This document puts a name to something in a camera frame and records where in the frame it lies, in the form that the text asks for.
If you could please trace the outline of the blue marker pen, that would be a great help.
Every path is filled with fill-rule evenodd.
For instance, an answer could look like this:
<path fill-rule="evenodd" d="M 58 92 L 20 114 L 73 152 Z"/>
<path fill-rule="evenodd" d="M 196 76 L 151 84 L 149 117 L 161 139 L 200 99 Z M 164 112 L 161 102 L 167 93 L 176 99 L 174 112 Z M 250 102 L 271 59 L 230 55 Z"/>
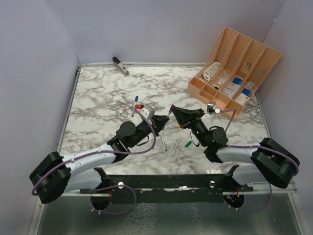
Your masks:
<path fill-rule="evenodd" d="M 134 117 L 134 113 L 135 113 L 136 105 L 137 105 L 137 102 L 135 102 L 135 101 L 134 101 L 134 105 L 133 105 L 133 109 L 132 109 L 132 115 L 131 115 L 131 117 Z"/>

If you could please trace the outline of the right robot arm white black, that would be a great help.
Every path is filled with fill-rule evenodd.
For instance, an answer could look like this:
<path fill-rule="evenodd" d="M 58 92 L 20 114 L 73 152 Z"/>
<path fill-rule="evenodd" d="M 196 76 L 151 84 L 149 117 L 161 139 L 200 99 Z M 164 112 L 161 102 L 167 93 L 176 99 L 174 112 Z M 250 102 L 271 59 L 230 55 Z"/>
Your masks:
<path fill-rule="evenodd" d="M 206 158 L 212 163 L 235 162 L 225 175 L 225 187 L 236 191 L 249 183 L 268 182 L 278 188 L 286 188 L 299 173 L 300 161 L 271 138 L 264 138 L 252 145 L 229 145 L 226 129 L 207 128 L 202 121 L 203 109 L 188 110 L 171 107 L 178 125 L 190 129 L 199 145 L 204 147 Z"/>

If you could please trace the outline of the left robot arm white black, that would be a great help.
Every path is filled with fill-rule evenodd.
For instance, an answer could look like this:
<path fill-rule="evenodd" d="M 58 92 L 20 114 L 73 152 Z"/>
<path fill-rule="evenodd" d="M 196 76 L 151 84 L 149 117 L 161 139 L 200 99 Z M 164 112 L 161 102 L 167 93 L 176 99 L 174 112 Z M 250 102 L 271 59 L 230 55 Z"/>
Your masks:
<path fill-rule="evenodd" d="M 108 181 L 101 166 L 151 151 L 152 147 L 139 152 L 131 152 L 130 149 L 150 134 L 155 145 L 156 137 L 168 121 L 169 117 L 158 115 L 149 119 L 144 117 L 138 125 L 126 121 L 120 125 L 116 135 L 100 147 L 72 155 L 62 156 L 57 151 L 49 153 L 29 175 L 32 195 L 47 204 L 68 191 L 93 189 L 97 193 L 105 192 Z"/>

